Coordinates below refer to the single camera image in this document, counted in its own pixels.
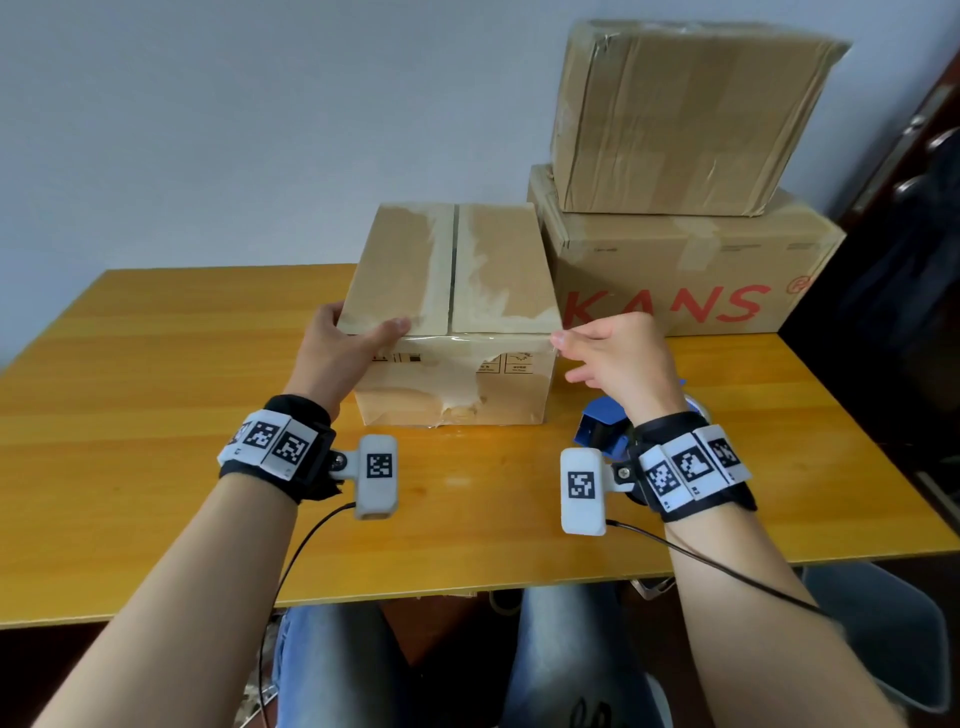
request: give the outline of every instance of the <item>blue jeans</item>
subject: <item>blue jeans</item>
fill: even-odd
[[[277,728],[422,726],[396,638],[373,602],[295,607],[274,658]],[[612,584],[523,595],[500,728],[661,728]]]

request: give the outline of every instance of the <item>black wristband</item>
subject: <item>black wristband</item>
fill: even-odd
[[[228,460],[220,469],[220,477],[229,473],[245,473],[276,486],[297,505],[302,500],[323,500],[340,494],[338,485],[327,474],[333,438],[336,432],[330,429],[330,416],[316,402],[300,395],[277,395],[271,397],[263,409],[289,415],[297,422],[317,430],[318,437],[297,466],[297,472],[290,480],[284,480],[255,465],[239,460]]]
[[[707,511],[724,503],[736,503],[741,508],[748,511],[756,510],[756,501],[754,494],[746,483],[737,483],[730,488],[726,488],[711,496],[693,500],[687,505],[683,505],[670,513],[666,513],[660,500],[656,497],[650,484],[642,475],[642,468],[639,466],[639,456],[652,448],[654,445],[666,445],[687,432],[692,432],[698,427],[706,427],[709,423],[698,412],[687,411],[677,412],[665,417],[658,417],[650,422],[634,427],[634,440],[628,447],[630,461],[634,473],[636,473],[636,484],[631,493],[627,496],[630,500],[645,505],[655,513],[659,514],[664,523],[679,521],[687,516],[692,516],[701,511]]]

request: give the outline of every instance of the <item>wire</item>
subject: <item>wire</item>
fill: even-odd
[[[777,599],[788,601],[794,606],[800,607],[801,609],[806,609],[807,612],[812,612],[815,615],[820,615],[821,617],[826,617],[827,619],[831,619],[830,615],[827,614],[820,607],[818,607],[816,604],[810,604],[810,602],[808,601],[797,599],[795,596],[785,594],[784,592],[774,589],[773,587],[768,587],[766,584],[762,584],[756,581],[755,579],[750,578],[749,576],[745,576],[744,574],[739,573],[738,571],[734,571],[730,567],[725,567],[723,564],[718,564],[712,559],[708,559],[706,556],[701,556],[699,553],[688,551],[682,546],[671,544],[666,539],[663,539],[654,533],[650,533],[650,531],[644,531],[642,528],[637,528],[635,525],[630,525],[629,523],[621,523],[620,521],[614,521],[613,519],[607,519],[607,525],[616,526],[617,528],[626,528],[628,531],[634,531],[635,533],[638,533],[642,536],[646,536],[648,539],[653,539],[658,544],[663,544],[668,548],[672,548],[673,550],[683,554],[684,556],[688,556],[691,559],[694,559],[695,561],[699,561],[701,564],[706,564],[709,567],[714,567],[715,569],[725,573],[727,576],[732,576],[737,581],[742,581],[744,584],[747,584],[753,587],[754,589],[759,589],[770,596],[775,596]]]
[[[294,555],[290,559],[290,563],[287,564],[287,568],[283,570],[283,575],[280,576],[280,583],[276,585],[276,594],[274,595],[274,604],[280,596],[280,590],[283,589],[283,582],[287,580],[287,575],[290,573],[290,569],[294,567],[294,562],[297,561],[297,557],[300,556],[300,552],[303,551],[303,547],[306,546],[306,542],[310,540],[310,537],[317,532],[317,530],[324,525],[327,521],[332,519],[341,511],[347,511],[350,508],[356,508],[356,502],[344,503],[339,508],[334,508],[328,514],[326,514],[313,528],[310,529],[310,532],[303,537],[303,540],[300,542],[300,545],[297,546],[297,550],[294,551]],[[263,626],[263,634],[260,636],[260,651],[256,656],[256,697],[260,703],[260,716],[263,718],[263,724],[266,728],[273,728],[270,725],[270,719],[267,718],[267,703],[263,699],[263,646],[267,641],[267,627],[270,626],[270,620],[267,619],[267,623]]]

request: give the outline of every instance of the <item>yellow wooden surface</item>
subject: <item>yellow wooden surface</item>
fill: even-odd
[[[216,453],[284,384],[318,303],[352,266],[111,271],[0,376],[0,624],[114,614],[212,487]],[[774,334],[672,339],[687,391],[753,471],[793,562],[955,550],[960,541]],[[659,574],[636,534],[565,535],[559,454],[596,392],[555,377],[548,424],[377,428],[399,440],[400,508],[338,516],[281,602]],[[345,403],[337,444],[364,428]],[[296,544],[349,498],[306,503]],[[625,497],[613,518],[660,532]]]

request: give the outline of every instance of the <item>person's right arm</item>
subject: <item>person's right arm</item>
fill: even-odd
[[[553,343],[564,357],[584,362],[567,380],[603,389],[635,425],[686,410],[673,357],[649,315],[599,319],[555,333]],[[756,515],[737,505],[665,530],[679,546],[813,602]],[[905,725],[829,619],[673,550],[670,555],[717,728]]]

